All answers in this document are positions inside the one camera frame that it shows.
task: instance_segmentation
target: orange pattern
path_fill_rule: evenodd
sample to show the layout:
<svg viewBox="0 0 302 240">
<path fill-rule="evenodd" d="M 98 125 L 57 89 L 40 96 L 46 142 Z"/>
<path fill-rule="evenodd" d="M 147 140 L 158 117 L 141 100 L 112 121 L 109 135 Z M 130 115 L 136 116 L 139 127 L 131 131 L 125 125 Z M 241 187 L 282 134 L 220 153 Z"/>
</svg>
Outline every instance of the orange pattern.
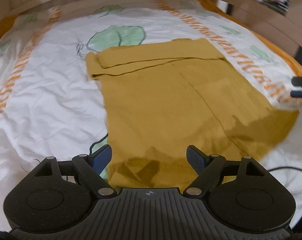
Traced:
<svg viewBox="0 0 302 240">
<path fill-rule="evenodd" d="M 47 33 L 52 28 L 53 24 L 59 20 L 60 16 L 60 8 L 53 9 L 47 25 L 33 34 L 29 43 L 25 46 L 22 53 L 18 56 L 14 66 L 14 71 L 11 73 L 6 82 L 3 84 L 3 87 L 0 89 L 0 113 L 2 113 L 3 109 L 6 107 L 6 102 L 9 98 L 9 95 L 13 91 L 12 88 L 14 87 L 16 80 L 21 77 L 21 72 L 29 62 L 32 51 L 41 41 L 44 34 Z"/>
<path fill-rule="evenodd" d="M 245 27 L 246 29 L 250 30 L 250 28 L 248 26 L 243 24 L 238 19 L 236 19 L 236 18 L 226 14 L 225 12 L 221 11 L 218 7 L 216 7 L 214 2 L 212 2 L 210 0 L 198 0 L 198 1 L 201 3 L 202 7 L 205 8 L 206 10 L 209 10 L 211 12 L 215 12 L 215 13 L 221 15 L 222 17 L 227 18 L 228 20 L 231 20 L 231 21 L 241 25 L 242 27 Z M 274 45 L 272 42 L 267 40 L 265 37 L 262 37 L 258 33 L 255 33 L 253 30 L 250 30 L 250 31 L 260 41 L 262 41 L 272 52 L 274 52 L 275 54 L 280 56 L 288 64 L 288 66 L 291 68 L 291 70 L 293 71 L 293 73 L 296 76 L 302 76 L 302 67 L 293 57 L 291 57 L 288 53 L 284 52 L 282 49 L 280 49 L 279 47 Z"/>
<path fill-rule="evenodd" d="M 209 38 L 210 41 L 214 41 L 220 45 L 226 53 L 237 60 L 237 64 L 243 71 L 250 73 L 253 77 L 263 86 L 270 97 L 275 98 L 278 102 L 302 104 L 302 99 L 291 98 L 290 91 L 283 85 L 275 85 L 267 78 L 259 66 L 249 59 L 246 55 L 238 51 L 232 44 L 228 43 L 224 37 L 217 35 L 211 31 L 208 27 L 204 26 L 200 22 L 188 15 L 182 14 L 179 10 L 170 8 L 166 1 L 157 1 L 158 8 L 163 11 L 168 11 L 171 15 L 179 17 L 184 23 L 188 24 L 193 29 L 199 31 L 201 34 Z"/>
</svg>

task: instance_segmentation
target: white bedsheet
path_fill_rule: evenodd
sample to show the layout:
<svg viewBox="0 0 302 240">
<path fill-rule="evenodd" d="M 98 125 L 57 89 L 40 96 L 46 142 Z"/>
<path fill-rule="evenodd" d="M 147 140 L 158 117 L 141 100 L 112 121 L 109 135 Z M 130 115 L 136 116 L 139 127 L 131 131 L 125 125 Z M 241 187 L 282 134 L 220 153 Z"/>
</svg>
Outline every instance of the white bedsheet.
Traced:
<svg viewBox="0 0 302 240">
<path fill-rule="evenodd" d="M 38 161 L 35 159 L 41 161 L 46 156 L 53 155 L 59 161 L 70 160 L 75 155 L 88 153 L 90 145 L 107 134 L 106 111 L 99 82 L 92 81 L 87 76 L 83 59 L 88 51 L 103 49 L 109 39 L 116 39 L 117 36 L 122 45 L 204 37 L 178 17 L 158 9 L 155 1 L 86 0 L 61 8 L 62 16 L 32 51 L 21 77 L 15 81 L 6 107 L 0 113 L 0 230 L 10 230 L 2 209 L 4 198 L 27 171 L 37 165 Z M 283 84 L 289 90 L 292 88 L 290 79 L 294 74 L 288 65 L 248 30 L 204 11 L 197 1 L 166 1 L 171 7 L 195 17 L 215 33 L 225 37 L 239 51 L 254 60 L 275 84 Z M 113 6 L 101 10 L 105 5 Z M 28 41 L 30 29 L 27 26 L 23 28 L 28 31 L 20 35 L 25 37 L 24 41 Z M 5 38 L 10 38 L 10 35 L 17 38 L 14 30 Z M 235 59 L 221 46 L 213 44 L 236 65 Z M 14 56 L 10 56 L 10 47 L 7 48 L 8 52 L 3 56 L 7 62 L 0 62 L 0 87 L 13 71 L 16 56 L 21 53 L 23 46 L 25 42 L 19 49 L 15 49 Z M 250 46 L 255 46 L 266 55 L 254 54 L 249 49 Z M 272 104 L 282 107 L 269 96 L 252 74 L 236 68 Z M 261 163 L 266 168 L 283 165 L 302 167 L 302 109 L 289 136 L 265 156 Z M 302 173 L 275 171 L 274 176 L 295 197 L 297 212 L 291 223 L 294 225 L 302 215 Z"/>
</svg>

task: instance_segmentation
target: bed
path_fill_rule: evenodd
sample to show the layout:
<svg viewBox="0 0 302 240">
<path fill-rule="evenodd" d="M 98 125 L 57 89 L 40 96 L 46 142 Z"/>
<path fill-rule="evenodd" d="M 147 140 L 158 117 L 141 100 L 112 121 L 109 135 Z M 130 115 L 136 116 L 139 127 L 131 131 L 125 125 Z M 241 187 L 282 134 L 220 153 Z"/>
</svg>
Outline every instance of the bed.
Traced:
<svg viewBox="0 0 302 240">
<path fill-rule="evenodd" d="M 270 104 L 299 110 L 288 136 L 259 161 L 267 169 L 302 168 L 302 100 L 284 95 L 296 89 L 291 78 L 302 75 L 302 0 L 291 0 L 285 16 L 254 0 L 221 0 L 229 4 L 224 13 L 217 1 L 0 0 L 0 230 L 10 230 L 2 210 L 6 194 L 39 161 L 69 160 L 107 143 L 101 84 L 90 79 L 85 63 L 97 46 L 206 38 Z M 190 17 L 211 33 L 199 31 Z M 107 41 L 133 30 L 133 43 L 124 36 L 118 45 Z M 93 44 L 97 36 L 104 42 Z M 250 54 L 263 75 L 246 71 L 224 42 Z M 302 172 L 273 175 L 296 200 L 294 228 L 302 217 Z"/>
</svg>

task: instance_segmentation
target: metal screw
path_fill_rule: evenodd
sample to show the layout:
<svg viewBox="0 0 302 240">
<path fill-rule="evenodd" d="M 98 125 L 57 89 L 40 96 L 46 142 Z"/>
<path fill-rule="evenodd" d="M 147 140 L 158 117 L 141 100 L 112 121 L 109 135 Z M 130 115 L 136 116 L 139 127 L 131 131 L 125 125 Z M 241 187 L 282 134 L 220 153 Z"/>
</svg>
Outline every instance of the metal screw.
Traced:
<svg viewBox="0 0 302 240">
<path fill-rule="evenodd" d="M 103 187 L 101 189 L 98 190 L 98 193 L 101 195 L 101 196 L 109 196 L 109 195 L 112 195 L 114 192 L 113 189 L 109 188 L 109 187 Z"/>
<path fill-rule="evenodd" d="M 190 187 L 186 190 L 189 195 L 198 196 L 202 193 L 202 191 L 197 187 Z"/>
</svg>

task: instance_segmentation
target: mustard yellow fabric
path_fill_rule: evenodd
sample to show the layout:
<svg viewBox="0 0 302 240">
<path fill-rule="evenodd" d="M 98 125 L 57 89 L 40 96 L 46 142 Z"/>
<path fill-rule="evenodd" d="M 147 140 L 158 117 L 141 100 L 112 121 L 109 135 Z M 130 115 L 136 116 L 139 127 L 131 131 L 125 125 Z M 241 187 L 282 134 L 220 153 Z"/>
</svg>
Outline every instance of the mustard yellow fabric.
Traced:
<svg viewBox="0 0 302 240">
<path fill-rule="evenodd" d="M 215 3 L 210 1 L 210 0 L 199 0 L 202 7 L 205 8 L 206 10 L 215 12 L 247 29 L 250 30 L 250 27 L 246 26 L 243 24 L 241 21 L 235 19 L 234 17 L 226 14 L 225 12 L 221 11 L 218 7 L 215 6 Z M 293 58 L 291 57 L 288 53 L 280 49 L 278 46 L 274 45 L 272 42 L 267 40 L 266 38 L 262 37 L 258 33 L 255 33 L 254 31 L 250 30 L 259 40 L 261 40 L 272 52 L 277 54 L 278 56 L 282 57 L 283 60 L 289 65 L 291 70 L 296 76 L 302 76 L 302 66 Z"/>
<path fill-rule="evenodd" d="M 196 177 L 188 145 L 259 159 L 298 115 L 271 106 L 206 39 L 114 47 L 86 62 L 102 83 L 113 186 L 183 190 Z"/>
<path fill-rule="evenodd" d="M 5 17 L 0 22 L 0 39 L 3 37 L 5 33 L 12 29 L 14 25 L 14 21 L 17 18 L 17 15 Z"/>
</svg>

